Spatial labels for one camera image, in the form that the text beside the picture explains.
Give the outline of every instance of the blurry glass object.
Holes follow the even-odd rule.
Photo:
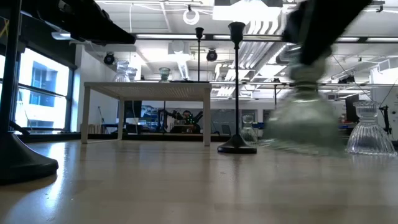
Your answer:
[[[248,144],[257,144],[257,134],[252,127],[253,116],[250,114],[242,116],[243,129],[241,131],[242,138]]]
[[[137,69],[128,67],[127,75],[129,76],[130,82],[136,82]]]
[[[169,68],[160,68],[160,81],[162,83],[168,83],[169,82],[169,76],[170,76],[170,69]]]
[[[317,93],[317,80],[325,72],[326,58],[311,65],[289,63],[295,90],[286,95],[268,120],[263,138],[271,140],[271,148],[320,156],[345,152],[333,108]]]
[[[116,62],[116,75],[113,78],[114,82],[130,82],[129,76],[127,75],[127,68],[129,62],[126,60],[118,60]]]
[[[358,101],[354,106],[359,124],[349,137],[347,151],[352,154],[396,156],[388,135],[376,121],[379,105],[372,101]]]

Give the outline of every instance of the wooden table surface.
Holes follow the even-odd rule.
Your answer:
[[[398,161],[218,144],[31,144],[57,176],[0,186],[0,223],[398,223]]]

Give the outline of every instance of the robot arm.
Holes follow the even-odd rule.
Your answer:
[[[324,54],[372,0],[308,0],[288,18],[283,40],[301,44],[300,62],[311,65]]]

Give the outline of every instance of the table leg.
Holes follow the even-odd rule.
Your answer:
[[[124,100],[119,100],[119,126],[118,126],[118,140],[123,137],[123,121],[124,121]]]
[[[81,122],[81,143],[87,144],[88,139],[88,115],[90,113],[90,94],[91,88],[85,86],[85,94],[83,100],[83,120]]]
[[[210,146],[211,141],[210,91],[210,89],[205,90],[203,99],[203,143],[205,146]]]

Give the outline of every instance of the security camera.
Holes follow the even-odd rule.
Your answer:
[[[209,52],[207,53],[206,59],[208,62],[214,62],[215,60],[217,60],[216,49],[210,49]]]
[[[114,64],[114,53],[113,52],[108,52],[106,53],[106,56],[104,58],[104,63],[107,65],[113,65]]]

